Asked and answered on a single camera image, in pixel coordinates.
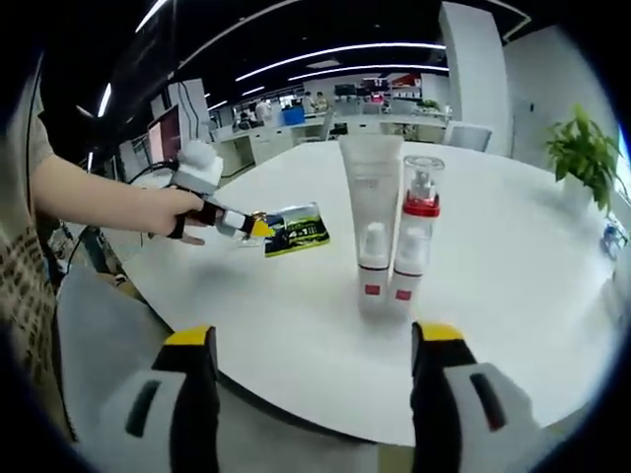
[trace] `patterned shirt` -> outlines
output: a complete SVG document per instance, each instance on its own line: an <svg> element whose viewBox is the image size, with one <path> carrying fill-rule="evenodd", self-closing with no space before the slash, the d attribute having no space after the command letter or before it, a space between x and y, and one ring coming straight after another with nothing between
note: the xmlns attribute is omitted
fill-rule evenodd
<svg viewBox="0 0 631 473"><path fill-rule="evenodd" d="M24 87L6 134L0 137L0 323L9 326L14 353L29 375L39 403L53 424L71 439L52 366L51 325L56 299L35 231L35 212L29 208L29 174L52 154L38 118L41 112L39 91L32 78Z"/></svg>

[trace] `person's arm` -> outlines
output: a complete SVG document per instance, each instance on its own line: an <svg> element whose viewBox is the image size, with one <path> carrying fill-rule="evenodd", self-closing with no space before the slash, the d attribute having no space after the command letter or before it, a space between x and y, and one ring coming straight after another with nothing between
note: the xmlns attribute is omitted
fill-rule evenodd
<svg viewBox="0 0 631 473"><path fill-rule="evenodd" d="M105 179L50 155L33 171L35 207L77 224L162 236L175 229L176 216L201 210L203 200L176 189L143 189ZM186 236L184 241L201 244Z"/></svg>

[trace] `red bottle cap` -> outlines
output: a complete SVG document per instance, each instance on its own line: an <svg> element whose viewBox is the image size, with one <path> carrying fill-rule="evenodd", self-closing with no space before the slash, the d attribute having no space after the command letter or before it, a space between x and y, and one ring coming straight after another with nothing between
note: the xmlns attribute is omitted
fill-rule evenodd
<svg viewBox="0 0 631 473"><path fill-rule="evenodd" d="M441 215L441 199L437 195L435 199L415 199L410 191L403 202L403 212L416 217L436 218Z"/></svg>

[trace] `window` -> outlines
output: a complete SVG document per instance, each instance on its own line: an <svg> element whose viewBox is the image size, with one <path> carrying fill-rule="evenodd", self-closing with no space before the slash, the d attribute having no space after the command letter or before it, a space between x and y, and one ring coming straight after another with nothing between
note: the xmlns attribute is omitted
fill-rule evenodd
<svg viewBox="0 0 631 473"><path fill-rule="evenodd" d="M629 161L629 150L621 128L618 129L618 149L620 150L620 156L618 156L616 172L620 179L616 179L614 188L627 200L630 200L628 192L631 191L631 162Z"/></svg>

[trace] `person's hand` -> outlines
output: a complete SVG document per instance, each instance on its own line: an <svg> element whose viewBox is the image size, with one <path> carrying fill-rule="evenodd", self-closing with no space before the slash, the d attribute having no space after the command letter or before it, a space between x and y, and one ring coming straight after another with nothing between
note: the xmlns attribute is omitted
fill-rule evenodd
<svg viewBox="0 0 631 473"><path fill-rule="evenodd" d="M191 210L201 210L204 201L195 194L178 189L146 189L143 197L143 218L147 222L149 232L169 236L177 224L177 216ZM205 227L203 224L186 219L186 224L193 227ZM201 246L204 240L184 232L182 242Z"/></svg>

